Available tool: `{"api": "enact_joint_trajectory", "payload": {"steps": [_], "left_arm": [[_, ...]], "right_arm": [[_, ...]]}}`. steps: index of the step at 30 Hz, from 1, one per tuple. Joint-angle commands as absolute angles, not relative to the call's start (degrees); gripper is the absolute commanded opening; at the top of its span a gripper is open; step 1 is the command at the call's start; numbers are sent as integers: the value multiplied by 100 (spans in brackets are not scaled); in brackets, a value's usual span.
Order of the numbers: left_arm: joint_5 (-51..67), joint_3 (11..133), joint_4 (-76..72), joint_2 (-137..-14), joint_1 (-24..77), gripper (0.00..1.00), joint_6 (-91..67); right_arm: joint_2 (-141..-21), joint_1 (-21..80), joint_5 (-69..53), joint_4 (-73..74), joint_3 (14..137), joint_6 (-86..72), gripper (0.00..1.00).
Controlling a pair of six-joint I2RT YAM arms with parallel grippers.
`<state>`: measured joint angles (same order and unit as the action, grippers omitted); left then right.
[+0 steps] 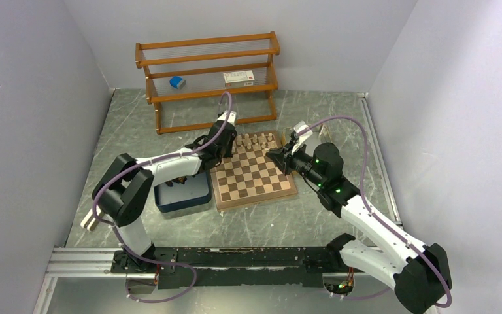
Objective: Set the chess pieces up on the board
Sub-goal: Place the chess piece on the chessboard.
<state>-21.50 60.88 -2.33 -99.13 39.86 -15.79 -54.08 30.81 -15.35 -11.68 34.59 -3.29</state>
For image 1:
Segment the light queen chess piece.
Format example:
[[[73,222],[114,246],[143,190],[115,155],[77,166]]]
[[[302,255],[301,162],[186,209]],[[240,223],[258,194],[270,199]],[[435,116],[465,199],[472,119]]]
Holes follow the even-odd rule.
[[[251,144],[252,144],[252,142],[251,142],[251,139],[250,139],[250,134],[249,133],[244,134],[243,145],[245,145],[247,147],[247,146],[249,146]]]

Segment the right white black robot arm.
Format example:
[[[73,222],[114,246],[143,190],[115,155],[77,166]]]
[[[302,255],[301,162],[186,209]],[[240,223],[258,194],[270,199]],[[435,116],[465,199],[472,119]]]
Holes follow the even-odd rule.
[[[287,144],[269,150],[266,156],[281,172],[295,171],[306,183],[314,184],[325,209],[357,227],[378,247],[372,249],[342,235],[326,254],[331,269],[349,266],[369,274],[393,290],[411,313],[425,313],[452,288],[446,251],[438,243],[426,245],[412,237],[363,198],[343,175],[344,161],[333,143],[317,146],[313,155]]]

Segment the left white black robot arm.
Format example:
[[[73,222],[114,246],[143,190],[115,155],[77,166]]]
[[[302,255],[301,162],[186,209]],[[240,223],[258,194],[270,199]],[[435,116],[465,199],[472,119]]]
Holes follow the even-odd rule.
[[[149,193],[168,181],[206,172],[231,155],[236,137],[235,115],[224,113],[206,135],[170,154],[153,158],[116,157],[92,193],[93,211],[101,210],[112,220],[120,236],[128,262],[139,272],[152,268],[155,246],[142,223]]]

